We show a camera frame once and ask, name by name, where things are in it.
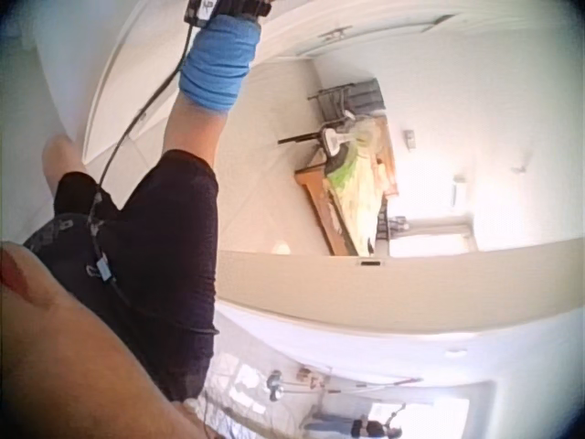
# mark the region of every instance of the white wall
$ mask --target white wall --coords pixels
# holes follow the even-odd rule
[[[437,32],[342,48],[315,66],[324,87],[378,79],[404,197],[442,214],[449,179],[466,175],[479,248],[495,250],[582,234],[582,49],[568,30]]]
[[[127,18],[139,0],[31,2],[33,35],[67,134],[83,141],[91,103]]]
[[[499,377],[489,439],[548,439],[569,427],[585,394],[582,329],[581,318]]]
[[[218,295],[334,327],[433,333],[517,325],[582,306],[583,241],[385,260],[220,252]]]

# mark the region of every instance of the skin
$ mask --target skin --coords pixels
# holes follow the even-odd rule
[[[183,150],[213,166],[226,120],[179,93],[164,152]],[[43,170],[53,196],[65,174],[87,173],[80,147],[64,134],[49,139]],[[183,403],[169,402],[36,256],[7,243],[2,260],[3,397],[33,437],[220,437]]]

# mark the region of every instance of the person standing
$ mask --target person standing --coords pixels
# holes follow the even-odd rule
[[[393,428],[390,424],[404,408],[406,408],[406,404],[402,404],[399,410],[393,412],[384,424],[370,421],[365,415],[354,420],[345,416],[318,412],[313,415],[312,421],[304,426],[304,430],[307,432],[339,433],[352,438],[387,437],[388,439],[398,439],[402,436],[402,429]]]

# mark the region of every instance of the knee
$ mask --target knee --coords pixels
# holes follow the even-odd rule
[[[66,134],[57,134],[47,140],[43,156],[63,155],[73,149],[73,142]]]
[[[43,166],[72,163],[81,160],[81,151],[66,134],[57,134],[48,139],[43,150]]]

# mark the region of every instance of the black device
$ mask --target black device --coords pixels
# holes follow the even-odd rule
[[[272,5],[266,0],[189,0],[185,21],[195,27],[206,27],[214,16],[267,16]]]

